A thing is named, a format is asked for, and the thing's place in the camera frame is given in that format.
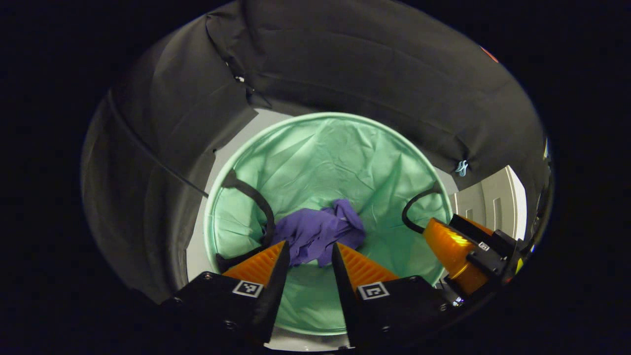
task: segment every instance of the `orange gripper pad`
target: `orange gripper pad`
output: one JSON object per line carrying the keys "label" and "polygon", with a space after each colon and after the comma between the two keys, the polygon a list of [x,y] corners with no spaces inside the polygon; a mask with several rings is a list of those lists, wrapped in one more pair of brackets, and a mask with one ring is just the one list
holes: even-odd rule
{"label": "orange gripper pad", "polygon": [[343,244],[337,243],[339,252],[344,261],[344,267],[348,274],[348,279],[353,286],[353,291],[357,294],[357,287],[374,282],[385,282],[396,280],[399,277],[390,270],[378,263],[363,256],[358,251],[353,250]]}
{"label": "orange gripper pad", "polygon": [[467,261],[467,254],[475,249],[475,244],[457,231],[432,218],[423,236],[434,255],[449,272],[449,277],[464,292],[471,294],[488,281],[488,277],[480,269]]}
{"label": "orange gripper pad", "polygon": [[282,241],[270,246],[246,261],[236,264],[230,270],[224,272],[223,275],[239,280],[256,282],[267,287],[284,244],[285,241]]}

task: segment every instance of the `black fabric backdrop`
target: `black fabric backdrop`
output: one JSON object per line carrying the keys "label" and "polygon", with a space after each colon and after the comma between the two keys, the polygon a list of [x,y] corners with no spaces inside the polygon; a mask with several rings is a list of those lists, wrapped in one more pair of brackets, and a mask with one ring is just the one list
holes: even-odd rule
{"label": "black fabric backdrop", "polygon": [[[387,124],[460,190],[510,165],[528,226],[548,177],[543,128],[518,82],[479,45],[392,1],[236,1],[158,41],[113,93],[142,144],[201,188],[213,149],[255,116],[246,99],[255,106],[261,95],[282,113]],[[86,137],[83,201],[114,270],[160,302],[186,284],[201,197],[134,144],[103,102]],[[461,160],[465,177],[454,172]]]}
{"label": "black fabric backdrop", "polygon": [[[549,131],[557,172],[545,236],[512,285],[414,352],[624,353],[628,182],[615,152],[628,150],[628,4],[410,3],[484,46],[519,79]],[[177,331],[150,330],[154,311],[135,300],[95,244],[78,166],[95,108],[116,78],[160,38],[220,4],[3,4],[6,352],[209,352],[221,341],[208,334],[183,344]]]}

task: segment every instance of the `blue clip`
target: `blue clip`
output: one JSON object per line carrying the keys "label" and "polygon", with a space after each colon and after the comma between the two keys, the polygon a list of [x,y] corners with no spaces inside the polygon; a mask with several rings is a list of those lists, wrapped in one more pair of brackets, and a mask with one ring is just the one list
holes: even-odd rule
{"label": "blue clip", "polygon": [[467,175],[467,166],[469,166],[469,164],[467,164],[466,160],[461,161],[460,163],[458,163],[458,168],[456,169],[456,172],[459,173],[460,176]]}

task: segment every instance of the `green fabric liner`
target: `green fabric liner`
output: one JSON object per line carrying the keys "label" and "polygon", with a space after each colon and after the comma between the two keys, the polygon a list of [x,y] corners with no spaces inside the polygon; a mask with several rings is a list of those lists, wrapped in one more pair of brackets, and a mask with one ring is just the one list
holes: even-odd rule
{"label": "green fabric liner", "polygon": [[[250,139],[226,163],[210,191],[204,239],[216,270],[215,253],[226,258],[259,246],[266,219],[250,198],[221,187],[234,168],[237,177],[267,199],[275,221],[301,208],[320,209],[347,198],[362,219],[366,240],[357,250],[400,277],[420,275],[432,285],[443,272],[422,235],[401,220],[406,203],[434,181],[441,194],[417,201],[410,219],[425,227],[431,217],[452,215],[436,171],[407,139],[383,124],[339,112],[288,119]],[[276,326],[312,335],[346,332],[333,268],[314,260],[291,268]]]}

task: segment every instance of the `black cable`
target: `black cable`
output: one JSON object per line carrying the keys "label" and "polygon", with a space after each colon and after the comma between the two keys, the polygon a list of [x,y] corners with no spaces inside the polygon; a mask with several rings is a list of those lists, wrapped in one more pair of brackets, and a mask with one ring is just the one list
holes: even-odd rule
{"label": "black cable", "polygon": [[412,222],[409,218],[408,218],[408,210],[410,209],[410,207],[412,207],[412,205],[414,204],[414,202],[418,201],[419,199],[431,194],[431,193],[441,193],[442,191],[440,190],[440,185],[438,183],[438,180],[434,181],[434,184],[432,185],[432,187],[429,190],[423,191],[421,193],[419,193],[418,195],[414,196],[407,205],[405,205],[405,207],[403,208],[403,213],[401,214],[401,219],[403,220],[403,224],[405,224],[408,228],[410,228],[411,230],[419,233],[419,234],[423,234],[423,232],[425,231],[425,228],[419,226],[418,224],[415,224],[414,222]]}
{"label": "black cable", "polygon": [[140,148],[146,155],[149,156],[156,164],[165,169],[169,174],[175,176],[179,181],[182,181],[184,184],[192,187],[195,191],[199,192],[202,196],[208,198],[208,194],[195,186],[192,182],[188,181],[184,176],[180,175],[177,171],[171,169],[166,166],[160,159],[156,156],[156,154],[152,151],[152,149],[138,136],[136,132],[129,126],[127,120],[123,117],[121,112],[118,110],[116,103],[114,102],[114,94],[112,93],[112,89],[107,90],[107,103],[112,109],[112,113],[114,114],[114,118],[118,121],[122,129],[127,133],[130,139]]}
{"label": "black cable", "polygon": [[268,223],[265,225],[265,235],[261,239],[261,244],[265,248],[270,246],[272,238],[274,237],[274,232],[276,231],[276,224],[274,223],[274,212],[269,206],[268,201],[265,200],[265,197],[263,197],[257,189],[248,185],[246,182],[237,179],[237,172],[235,172],[234,169],[228,172],[221,183],[221,187],[235,188],[256,202],[256,205],[263,211],[263,213],[265,213],[265,218],[268,220]]}

